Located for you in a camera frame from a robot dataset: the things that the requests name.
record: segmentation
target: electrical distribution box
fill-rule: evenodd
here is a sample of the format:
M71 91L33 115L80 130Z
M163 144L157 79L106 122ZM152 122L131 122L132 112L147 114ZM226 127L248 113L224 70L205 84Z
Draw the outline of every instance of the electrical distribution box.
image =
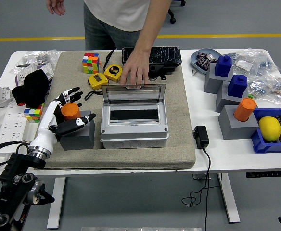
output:
M101 86L101 139L106 149L165 147L166 84Z

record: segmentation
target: robotic arm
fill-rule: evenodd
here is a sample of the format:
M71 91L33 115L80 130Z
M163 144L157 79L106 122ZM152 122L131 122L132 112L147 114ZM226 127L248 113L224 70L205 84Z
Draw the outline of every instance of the robotic arm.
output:
M53 145L59 141L60 137L82 128L96 116L90 114L64 122L61 107L66 103L79 100L82 92L77 92L78 90L79 87L67 90L53 100L40 122L37 137L30 144L21 143L17 147L16 153L13 153L10 159L3 163L7 163L7 165L0 176L2 182L0 231L21 231L32 205L54 202L54 198L45 191L43 182L34 174L27 173L27 170L30 167L43 169L46 164L45 159L50 157ZM20 146L27 148L27 155L18 153ZM24 204L24 208L20 219L16 221L14 216L21 204Z

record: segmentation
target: power strip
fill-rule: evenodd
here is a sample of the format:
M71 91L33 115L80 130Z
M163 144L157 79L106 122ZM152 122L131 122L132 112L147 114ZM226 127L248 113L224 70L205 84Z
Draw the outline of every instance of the power strip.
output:
M24 117L25 106L18 106L16 101L9 103L0 128L0 144L9 141L20 141L26 129L27 119ZM0 153L15 152L17 144L3 147Z

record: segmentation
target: metal plate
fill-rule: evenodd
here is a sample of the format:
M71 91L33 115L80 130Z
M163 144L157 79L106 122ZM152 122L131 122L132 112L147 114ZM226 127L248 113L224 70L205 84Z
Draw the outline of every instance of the metal plate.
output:
M81 231L202 231L202 228L163 228L163 227L143 227L143 228L114 228L114 227L83 227Z

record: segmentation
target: blue block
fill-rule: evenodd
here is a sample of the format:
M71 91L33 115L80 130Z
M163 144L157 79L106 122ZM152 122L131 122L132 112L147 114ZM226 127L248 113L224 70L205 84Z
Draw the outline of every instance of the blue block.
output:
M215 75L228 77L228 73L231 69L232 63L231 58L228 55L220 56L217 61Z
M227 94L229 96L242 98L242 95L247 88L247 77L244 75L233 75L229 85Z

